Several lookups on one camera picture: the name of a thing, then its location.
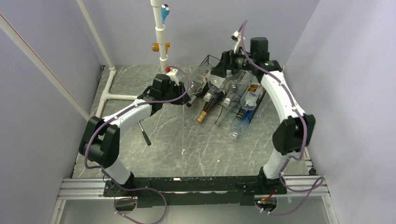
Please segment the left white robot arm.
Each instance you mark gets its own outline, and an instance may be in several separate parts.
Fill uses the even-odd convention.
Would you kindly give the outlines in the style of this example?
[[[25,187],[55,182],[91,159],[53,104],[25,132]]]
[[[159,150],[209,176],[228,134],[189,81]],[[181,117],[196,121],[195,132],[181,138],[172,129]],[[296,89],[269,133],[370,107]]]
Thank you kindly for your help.
[[[114,183],[122,196],[130,195],[134,190],[134,174],[120,159],[120,138],[123,132],[162,109],[163,104],[184,105],[190,100],[187,93],[191,84],[175,81],[167,74],[157,74],[132,104],[124,109],[99,118],[91,117],[86,125],[79,146],[86,168],[88,161],[96,163],[104,174]]]

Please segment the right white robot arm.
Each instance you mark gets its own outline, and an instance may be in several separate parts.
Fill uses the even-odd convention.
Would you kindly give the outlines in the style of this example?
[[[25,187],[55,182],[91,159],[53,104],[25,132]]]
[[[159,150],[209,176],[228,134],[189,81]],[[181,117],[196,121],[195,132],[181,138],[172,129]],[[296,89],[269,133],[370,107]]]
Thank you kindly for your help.
[[[212,76],[225,78],[227,72],[233,75],[242,70],[251,72],[269,94],[280,120],[272,136],[274,150],[258,174],[257,187],[260,192],[268,194],[276,187],[286,188],[283,172],[291,160],[303,159],[316,119],[297,103],[279,62],[270,59],[267,38],[251,38],[249,52],[244,48],[243,37],[234,36],[232,39],[235,41],[234,49],[222,52]]]

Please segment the clear round cork-stoppered bottle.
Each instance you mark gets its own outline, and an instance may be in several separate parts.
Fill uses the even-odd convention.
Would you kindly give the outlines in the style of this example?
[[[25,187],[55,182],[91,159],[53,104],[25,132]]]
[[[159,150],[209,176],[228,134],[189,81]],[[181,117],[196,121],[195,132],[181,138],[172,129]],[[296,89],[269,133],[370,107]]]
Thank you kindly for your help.
[[[209,73],[212,67],[207,64],[200,64],[192,73],[191,86],[187,94],[189,97],[202,92],[207,84]]]

